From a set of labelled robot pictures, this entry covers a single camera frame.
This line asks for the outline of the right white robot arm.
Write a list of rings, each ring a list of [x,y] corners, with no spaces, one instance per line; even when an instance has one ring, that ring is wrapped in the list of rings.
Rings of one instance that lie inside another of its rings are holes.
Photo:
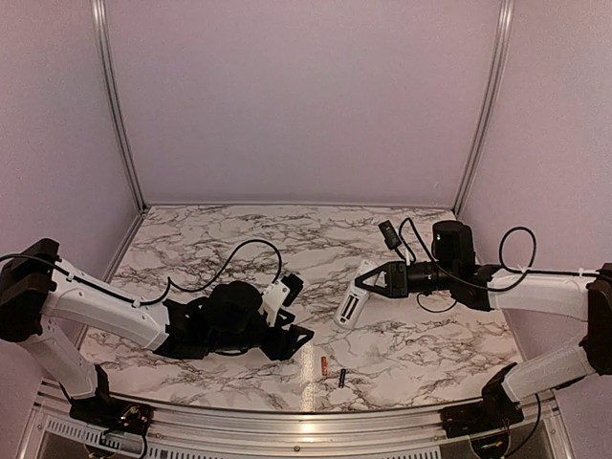
[[[516,404],[541,391],[611,373],[611,266],[591,272],[554,272],[503,262],[479,265],[469,226],[455,220],[432,227],[425,261],[387,262],[356,277],[356,287],[387,298],[446,291],[481,312],[523,310],[571,317],[587,325],[584,337],[537,358],[510,365],[482,389],[473,419],[493,428]]]

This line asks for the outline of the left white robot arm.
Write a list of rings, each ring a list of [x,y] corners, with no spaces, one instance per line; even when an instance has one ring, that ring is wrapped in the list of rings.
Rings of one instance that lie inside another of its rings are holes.
[[[289,274],[263,291],[244,281],[214,287],[181,303],[163,293],[145,299],[77,269],[41,239],[1,258],[1,339],[26,350],[63,388],[71,402],[102,426],[120,418],[120,403],[107,394],[107,378],[66,337],[58,321],[78,322],[127,339],[155,355],[202,360],[210,354],[240,356],[260,350],[286,361],[314,336],[287,312],[303,288]]]

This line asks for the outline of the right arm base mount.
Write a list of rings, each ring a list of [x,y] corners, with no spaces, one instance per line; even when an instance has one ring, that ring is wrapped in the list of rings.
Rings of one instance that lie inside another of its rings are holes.
[[[519,402],[513,402],[502,383],[516,366],[512,363],[498,371],[482,388],[479,402],[459,404],[441,410],[442,427],[448,438],[506,428],[524,421]]]

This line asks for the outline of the white remote control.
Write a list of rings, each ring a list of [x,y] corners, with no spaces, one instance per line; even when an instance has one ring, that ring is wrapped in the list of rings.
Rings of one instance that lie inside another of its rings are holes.
[[[369,297],[368,291],[356,285],[356,279],[372,271],[375,267],[376,265],[372,261],[363,259],[355,270],[342,300],[335,311],[334,322],[338,327],[350,330],[356,326]]]

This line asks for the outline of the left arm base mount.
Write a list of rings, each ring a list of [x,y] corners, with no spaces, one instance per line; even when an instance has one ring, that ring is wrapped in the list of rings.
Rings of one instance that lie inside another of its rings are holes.
[[[97,386],[91,397],[68,397],[70,416],[90,425],[104,427],[107,432],[127,432],[145,436],[153,414],[149,404],[130,402],[112,397],[105,371],[95,364]]]

